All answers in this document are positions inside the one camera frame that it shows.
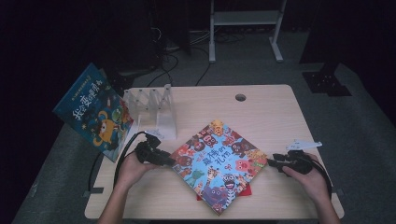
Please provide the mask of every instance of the wire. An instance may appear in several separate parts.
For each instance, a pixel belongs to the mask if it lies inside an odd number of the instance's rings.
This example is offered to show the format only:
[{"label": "wire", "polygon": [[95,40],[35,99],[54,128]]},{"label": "wire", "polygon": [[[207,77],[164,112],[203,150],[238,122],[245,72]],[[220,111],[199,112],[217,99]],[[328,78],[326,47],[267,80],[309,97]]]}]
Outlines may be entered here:
[{"label": "wire", "polygon": [[161,74],[159,74],[158,76],[156,76],[154,79],[152,79],[152,80],[150,81],[150,83],[149,83],[146,87],[149,87],[157,78],[159,78],[159,77],[161,77],[161,76],[163,76],[163,75],[165,75],[165,74],[168,75],[171,84],[173,83],[173,79],[172,79],[172,77],[170,76],[169,72],[172,71],[173,69],[175,69],[175,68],[177,67],[177,65],[178,65],[178,58],[177,58],[176,56],[170,55],[170,54],[168,54],[167,56],[171,56],[171,57],[173,57],[173,58],[176,60],[175,65],[173,65],[173,66],[171,67],[171,69],[169,69],[169,70],[165,70],[165,69],[163,68],[163,71],[164,71],[164,72],[161,73]]},{"label": "wire", "polygon": [[88,192],[91,192],[91,179],[92,179],[92,174],[93,174],[93,168],[95,167],[95,165],[101,155],[102,155],[102,152],[99,152],[98,155],[96,156],[95,160],[93,161],[93,165],[92,165],[91,171],[90,171],[90,176],[88,177]]},{"label": "wire", "polygon": [[326,170],[324,167],[318,162],[313,159],[305,159],[303,157],[297,157],[297,159],[302,160],[310,164],[313,168],[317,169],[318,172],[323,176],[323,179],[326,182],[327,192],[329,194],[330,199],[332,198],[332,181],[330,180],[329,176],[327,175]]},{"label": "wire", "polygon": [[159,41],[161,39],[161,36],[163,36],[163,33],[161,32],[160,29],[158,29],[157,27],[151,27],[151,30],[156,30],[158,31],[158,38],[157,40],[153,40],[155,43],[157,43],[157,41]]},{"label": "wire", "polygon": [[218,44],[233,44],[235,42],[239,42],[245,39],[245,34],[228,34],[228,33],[219,33],[216,35],[215,41]]},{"label": "wire", "polygon": [[114,173],[113,188],[114,188],[114,186],[115,186],[116,183],[117,183],[117,179],[119,178],[120,168],[121,168],[121,166],[122,166],[123,161],[124,161],[125,158],[126,158],[126,157],[125,157],[125,154],[126,154],[126,152],[128,151],[128,148],[131,146],[132,142],[136,139],[136,137],[137,137],[139,134],[141,134],[141,133],[145,133],[145,132],[138,132],[138,133],[135,133],[135,134],[132,136],[132,138],[128,141],[128,143],[125,145],[125,148],[123,149],[123,151],[121,152],[119,161],[118,161],[117,166],[116,166],[116,171],[115,171],[115,173]]},{"label": "wire", "polygon": [[[197,45],[197,44],[202,43],[202,42],[204,42],[205,40],[208,40],[208,39],[209,39],[209,37],[210,37],[210,32],[207,31],[207,30],[204,30],[204,31],[190,31],[190,34],[200,34],[200,33],[204,33],[204,34],[201,35],[201,36],[199,36],[199,37],[197,37],[196,39],[193,39],[192,41],[190,41],[190,46]],[[180,50],[180,47],[165,48],[165,50],[166,50],[168,53],[173,53],[173,52],[176,52],[176,51]]]},{"label": "wire", "polygon": [[[200,48],[197,48],[197,47],[191,47],[191,48],[192,48],[192,49],[198,49],[198,50],[200,50],[200,51],[203,51],[203,52],[206,54],[206,56],[209,57],[209,53],[208,53],[206,50],[200,49]],[[202,80],[202,78],[206,75],[206,73],[207,73],[207,71],[209,70],[209,68],[210,68],[210,63],[207,63],[207,68],[206,68],[206,70],[205,70],[204,73],[201,74],[201,76],[198,78],[198,80],[197,80],[197,82],[195,83],[194,86],[198,86],[198,84],[200,83],[200,81]]]}]

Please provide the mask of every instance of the colorful book cover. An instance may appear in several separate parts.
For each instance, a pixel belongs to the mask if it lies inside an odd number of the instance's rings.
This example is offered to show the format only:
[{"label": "colorful book cover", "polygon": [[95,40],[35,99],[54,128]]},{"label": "colorful book cover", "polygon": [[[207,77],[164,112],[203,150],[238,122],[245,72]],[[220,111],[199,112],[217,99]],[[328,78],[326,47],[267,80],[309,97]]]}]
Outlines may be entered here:
[{"label": "colorful book cover", "polygon": [[219,216],[267,163],[262,151],[218,119],[171,158],[174,171]]},{"label": "colorful book cover", "polygon": [[112,161],[133,123],[126,104],[93,63],[53,112]]}]

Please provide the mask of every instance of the acrylic stand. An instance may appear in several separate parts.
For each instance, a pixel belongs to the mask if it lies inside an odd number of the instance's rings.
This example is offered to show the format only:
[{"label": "acrylic stand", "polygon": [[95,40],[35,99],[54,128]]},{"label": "acrylic stand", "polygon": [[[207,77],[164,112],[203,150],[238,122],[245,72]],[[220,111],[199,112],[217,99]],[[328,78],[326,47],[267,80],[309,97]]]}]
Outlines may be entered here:
[{"label": "acrylic stand", "polygon": [[167,84],[161,90],[132,88],[125,91],[123,100],[134,119],[130,133],[149,131],[160,140],[177,138],[171,85]]}]

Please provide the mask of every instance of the cartoon illustration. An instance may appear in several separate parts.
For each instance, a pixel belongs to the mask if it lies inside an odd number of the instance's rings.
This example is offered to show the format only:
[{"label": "cartoon illustration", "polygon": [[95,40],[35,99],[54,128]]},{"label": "cartoon illustration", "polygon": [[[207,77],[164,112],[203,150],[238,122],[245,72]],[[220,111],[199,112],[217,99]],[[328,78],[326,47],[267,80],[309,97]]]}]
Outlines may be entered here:
[{"label": "cartoon illustration", "polygon": [[231,149],[233,150],[233,154],[239,155],[240,158],[243,158],[246,155],[246,152],[254,149],[255,147],[251,145],[247,140],[242,139],[240,142],[235,142],[231,145]]},{"label": "cartoon illustration", "polygon": [[210,182],[220,173],[219,168],[218,169],[213,169],[213,166],[210,166],[207,169],[207,180],[206,180],[206,186],[210,185]]},{"label": "cartoon illustration", "polygon": [[223,125],[224,125],[223,122],[221,122],[221,121],[218,120],[218,119],[215,119],[215,120],[213,120],[213,121],[210,123],[210,126],[209,126],[209,127],[213,130],[213,132],[215,133],[215,135],[217,135],[218,137],[220,137],[220,136],[223,135]]},{"label": "cartoon illustration", "polygon": [[192,172],[192,175],[186,179],[186,182],[193,188],[197,179],[201,178],[203,175],[205,175],[204,172],[195,170]]},{"label": "cartoon illustration", "polygon": [[234,142],[236,142],[238,139],[242,138],[241,135],[238,133],[234,132],[231,129],[226,129],[224,133],[225,140],[222,142],[224,146],[230,146]]},{"label": "cartoon illustration", "polygon": [[173,169],[218,215],[266,163],[264,153],[220,120],[193,135],[171,158]]},{"label": "cartoon illustration", "polygon": [[192,158],[188,156],[181,156],[176,158],[177,163],[181,166],[192,166]]},{"label": "cartoon illustration", "polygon": [[235,199],[235,191],[233,190],[233,188],[235,188],[235,176],[226,174],[222,176],[222,179],[224,181],[224,186],[227,189],[227,201],[224,205],[228,207],[233,199]]},{"label": "cartoon illustration", "polygon": [[210,135],[210,134],[205,135],[205,136],[203,137],[203,140],[204,140],[205,145],[207,145],[207,146],[209,146],[209,147],[213,147],[213,146],[218,142],[218,140],[216,140],[216,138],[214,138],[214,137],[213,137],[212,135]]},{"label": "cartoon illustration", "polygon": [[225,205],[227,202],[227,190],[224,187],[205,187],[202,192],[202,197],[210,205],[215,203]]},{"label": "cartoon illustration", "polygon": [[195,192],[197,192],[197,194],[199,196],[202,195],[202,187],[204,186],[204,183],[201,181],[199,182],[199,184],[197,185],[197,187],[194,188]]},{"label": "cartoon illustration", "polygon": [[129,115],[128,106],[125,104],[123,100],[120,100],[120,105],[121,105],[121,122],[122,123],[134,122],[134,120]]},{"label": "cartoon illustration", "polygon": [[122,124],[122,109],[120,106],[111,113],[111,118],[116,124]]},{"label": "cartoon illustration", "polygon": [[248,182],[245,180],[245,178],[242,175],[238,175],[237,177],[238,180],[238,186],[240,186],[242,188],[242,190],[246,189],[248,186]]},{"label": "cartoon illustration", "polygon": [[235,170],[249,173],[251,175],[257,174],[261,169],[260,166],[254,165],[252,160],[238,160],[235,162]]},{"label": "cartoon illustration", "polygon": [[103,142],[107,142],[110,144],[108,149],[117,148],[119,145],[119,138],[117,130],[120,128],[120,125],[115,123],[113,120],[107,118],[107,112],[102,110],[98,114],[98,118],[102,118],[101,123],[98,126],[98,136],[100,140],[97,138],[93,138],[93,144],[97,147],[102,145]]},{"label": "cartoon illustration", "polygon": [[191,169],[190,168],[184,168],[182,172],[179,173],[181,177],[186,177],[186,175],[191,174]]}]

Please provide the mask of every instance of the dark background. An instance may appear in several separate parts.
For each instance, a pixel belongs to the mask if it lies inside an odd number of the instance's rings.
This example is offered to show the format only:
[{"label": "dark background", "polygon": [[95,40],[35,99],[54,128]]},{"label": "dark background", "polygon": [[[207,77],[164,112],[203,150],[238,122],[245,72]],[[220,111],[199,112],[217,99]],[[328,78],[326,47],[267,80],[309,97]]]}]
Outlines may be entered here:
[{"label": "dark background", "polygon": [[[51,111],[88,63],[105,69],[121,92],[161,64],[156,33],[188,48],[187,28],[208,29],[209,2],[199,0],[85,0],[0,3],[0,157],[2,223],[29,192],[63,122]],[[278,7],[277,1],[217,1],[218,10]],[[311,29],[301,63],[344,63],[396,123],[396,6],[394,1],[289,1],[282,30]]]}]

